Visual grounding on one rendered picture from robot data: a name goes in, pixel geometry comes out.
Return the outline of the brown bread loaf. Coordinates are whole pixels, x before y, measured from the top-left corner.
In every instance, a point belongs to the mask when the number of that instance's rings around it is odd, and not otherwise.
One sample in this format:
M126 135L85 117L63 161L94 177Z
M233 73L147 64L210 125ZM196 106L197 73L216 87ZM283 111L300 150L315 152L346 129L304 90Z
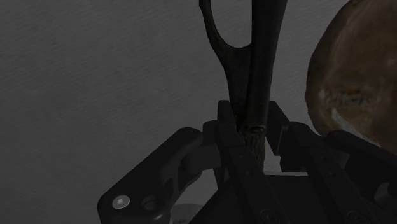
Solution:
M305 101L322 136L345 130L397 155L397 0L348 0L307 71Z

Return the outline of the black scissors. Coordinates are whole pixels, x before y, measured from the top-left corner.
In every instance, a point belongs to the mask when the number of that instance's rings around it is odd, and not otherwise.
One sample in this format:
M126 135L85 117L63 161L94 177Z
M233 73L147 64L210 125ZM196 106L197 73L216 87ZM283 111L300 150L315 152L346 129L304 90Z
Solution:
M273 68L288 0L251 0L251 42L240 48L221 37L211 0L198 1L210 45L225 72L237 132L263 167Z

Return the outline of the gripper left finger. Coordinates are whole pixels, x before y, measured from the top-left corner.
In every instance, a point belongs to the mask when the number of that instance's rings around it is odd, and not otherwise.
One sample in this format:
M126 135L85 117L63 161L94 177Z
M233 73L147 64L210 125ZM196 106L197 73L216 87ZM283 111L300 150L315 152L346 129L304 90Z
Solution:
M173 205L208 169L218 190L190 224L290 224L228 101L219 101L216 120L179 129L104 193L101 224L169 224Z

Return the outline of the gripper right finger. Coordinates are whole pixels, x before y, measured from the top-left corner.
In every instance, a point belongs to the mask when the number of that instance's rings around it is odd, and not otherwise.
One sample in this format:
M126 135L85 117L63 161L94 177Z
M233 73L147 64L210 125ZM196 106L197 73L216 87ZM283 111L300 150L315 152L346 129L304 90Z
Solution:
M267 139L284 172L306 172L329 224L397 224L397 156L344 130L326 137L269 104Z

